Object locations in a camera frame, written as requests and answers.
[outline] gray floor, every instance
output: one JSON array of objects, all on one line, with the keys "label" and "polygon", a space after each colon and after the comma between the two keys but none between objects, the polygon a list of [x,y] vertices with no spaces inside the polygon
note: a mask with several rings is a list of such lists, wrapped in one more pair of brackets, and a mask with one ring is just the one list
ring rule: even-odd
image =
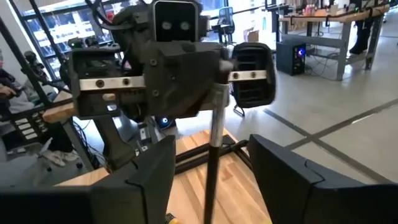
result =
[{"label": "gray floor", "polygon": [[[277,98],[273,104],[245,110],[241,118],[227,108],[226,129],[237,139],[256,133],[297,154],[367,184],[398,181],[398,10],[387,15],[383,25],[373,69],[364,63],[346,67],[342,82],[314,75],[290,77],[278,73]],[[326,36],[338,37],[336,24],[324,29]],[[352,46],[355,39],[352,29]],[[333,61],[322,61],[317,73],[335,72]],[[167,133],[179,137],[209,128],[211,112],[196,118],[177,120],[177,128]],[[89,142],[101,149],[103,142],[89,124]],[[25,184],[23,170],[34,166],[35,158],[19,158],[0,164],[0,185]],[[42,184],[51,185],[78,175],[74,166],[47,176]]]}]

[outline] blue light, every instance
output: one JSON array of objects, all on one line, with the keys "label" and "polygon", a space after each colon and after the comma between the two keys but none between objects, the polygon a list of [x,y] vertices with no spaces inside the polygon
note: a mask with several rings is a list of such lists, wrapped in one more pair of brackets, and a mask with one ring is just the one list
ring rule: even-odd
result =
[{"label": "blue light", "polygon": [[305,55],[305,48],[300,48],[300,49],[298,49],[297,55],[298,55],[299,57],[303,57],[303,56]]}]

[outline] wooden surface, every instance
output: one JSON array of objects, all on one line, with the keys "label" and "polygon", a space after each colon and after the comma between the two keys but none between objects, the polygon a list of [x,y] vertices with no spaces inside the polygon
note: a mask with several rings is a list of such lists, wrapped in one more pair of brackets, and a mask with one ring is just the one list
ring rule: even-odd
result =
[{"label": "wooden surface", "polygon": [[[227,130],[224,130],[224,134],[230,135]],[[208,143],[208,140],[209,131],[179,139],[176,142],[177,154]],[[101,168],[60,185],[90,185],[107,175],[105,169]],[[205,203],[205,182],[206,164],[176,175],[167,212],[176,216],[181,223],[201,224]],[[220,158],[213,223],[271,223],[253,173],[235,153]]]},{"label": "wooden surface", "polygon": [[[67,100],[72,97],[71,94],[61,91],[57,97],[54,99],[54,102],[62,101],[62,100]],[[104,94],[104,99],[111,101],[115,99],[114,94]],[[75,107],[73,106],[73,103],[68,103],[62,106],[58,106],[56,108],[51,108],[43,114],[43,119],[44,121],[48,123],[55,123],[59,121],[64,121],[72,116],[76,115]]]},{"label": "wooden surface", "polygon": [[[379,6],[375,7],[373,9],[372,16],[378,16],[380,14],[383,14],[387,12],[390,9],[390,6]],[[345,11],[344,9],[339,9],[336,13],[336,16],[344,14]],[[315,15],[312,17],[305,17],[305,16],[294,16],[293,17],[293,22],[325,22],[327,13],[325,9],[318,9],[315,12]],[[369,10],[364,11],[364,12],[359,12],[355,14],[350,14],[347,16],[341,16],[341,17],[335,17],[331,16],[329,17],[330,22],[352,22],[352,21],[359,21],[363,20],[369,17]],[[279,18],[279,21],[285,21],[285,22],[290,22],[290,16],[284,16],[283,18]]]}]

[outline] black clamp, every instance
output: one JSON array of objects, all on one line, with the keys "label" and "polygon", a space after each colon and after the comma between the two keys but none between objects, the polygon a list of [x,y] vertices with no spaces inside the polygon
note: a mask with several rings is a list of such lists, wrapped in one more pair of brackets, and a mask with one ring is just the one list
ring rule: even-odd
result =
[{"label": "black clamp", "polygon": [[293,16],[293,15],[290,16],[290,25],[291,25],[291,26],[294,25],[294,24],[293,24],[293,17],[295,17],[295,16]]},{"label": "black clamp", "polygon": [[368,15],[368,18],[366,18],[366,20],[370,20],[373,17],[373,8],[367,7],[367,8],[365,8],[365,10],[369,10],[369,15]]},{"label": "black clamp", "polygon": [[325,21],[325,27],[330,27],[330,21],[329,21],[330,15],[326,16],[326,21]]}]

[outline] metal plate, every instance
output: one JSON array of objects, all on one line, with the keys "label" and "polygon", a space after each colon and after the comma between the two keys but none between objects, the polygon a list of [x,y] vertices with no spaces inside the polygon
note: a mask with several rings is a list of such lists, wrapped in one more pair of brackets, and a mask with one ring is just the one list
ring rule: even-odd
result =
[{"label": "metal plate", "polygon": [[239,72],[231,72],[229,74],[228,81],[240,82],[248,80],[260,80],[266,78],[267,78],[267,72],[265,70],[239,71]]},{"label": "metal plate", "polygon": [[112,90],[123,88],[145,88],[144,76],[119,78],[90,78],[80,80],[80,90]]}]

